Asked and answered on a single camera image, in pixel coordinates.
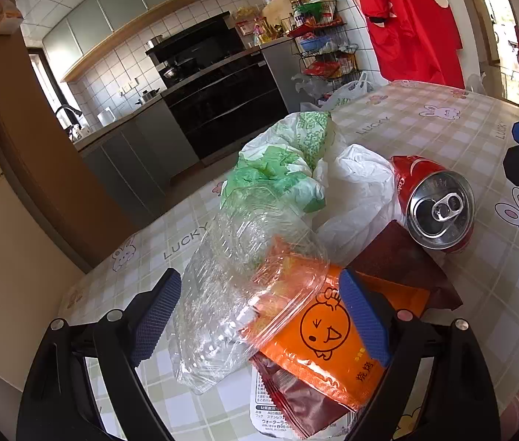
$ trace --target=green and white plastic bag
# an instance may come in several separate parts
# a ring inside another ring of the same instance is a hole
[[[222,185],[221,204],[237,187],[268,187],[310,213],[325,206],[325,188],[313,178],[331,124],[326,111],[292,113],[248,142]]]

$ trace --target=can lid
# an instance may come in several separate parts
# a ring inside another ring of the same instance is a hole
[[[423,179],[410,196],[406,225],[423,247],[442,250],[458,244],[475,215],[472,187],[460,174],[440,171]]]

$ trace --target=table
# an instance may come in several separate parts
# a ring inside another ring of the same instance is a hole
[[[384,157],[420,154],[470,182],[477,206],[472,239],[464,251],[443,261],[463,306],[454,312],[430,310],[425,320],[470,321],[503,411],[519,389],[519,228],[506,222],[495,207],[518,206],[502,159],[515,144],[511,127],[519,120],[519,108],[444,86],[394,82],[334,110],[332,118],[348,143],[363,144]],[[70,324],[96,321],[112,308],[126,307],[138,291],[149,290],[167,267],[183,271],[216,213],[216,184],[222,179],[208,183],[136,233],[87,274],[63,297],[60,316]],[[123,253],[130,259],[125,263]],[[104,424],[108,432],[122,436],[97,361],[90,360],[88,366]],[[152,358],[137,368],[176,440],[267,440],[249,419],[245,387],[250,386],[250,370],[243,367],[204,395],[193,395],[173,378],[165,335]],[[420,406],[423,389],[413,391],[407,413]]]

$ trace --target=tiled backsplash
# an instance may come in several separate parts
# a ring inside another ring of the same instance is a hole
[[[366,28],[366,21],[353,0],[337,0],[337,11],[347,23],[345,29],[351,43],[358,45],[355,54],[358,67],[369,75],[369,80],[377,85],[386,85],[388,80],[380,74],[378,59]]]
[[[90,126],[101,127],[96,116],[107,107],[120,119],[139,107],[136,103],[144,90],[165,89],[151,58],[145,54],[145,44],[152,37],[166,38],[224,11],[234,13],[241,6],[252,5],[263,5],[263,0],[200,0],[167,15],[119,45],[78,81],[69,83]],[[137,79],[138,86],[120,96],[119,89],[130,79]]]

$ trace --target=tissue box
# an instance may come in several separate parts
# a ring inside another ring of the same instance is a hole
[[[11,35],[20,28],[22,13],[10,0],[0,0],[0,35]]]

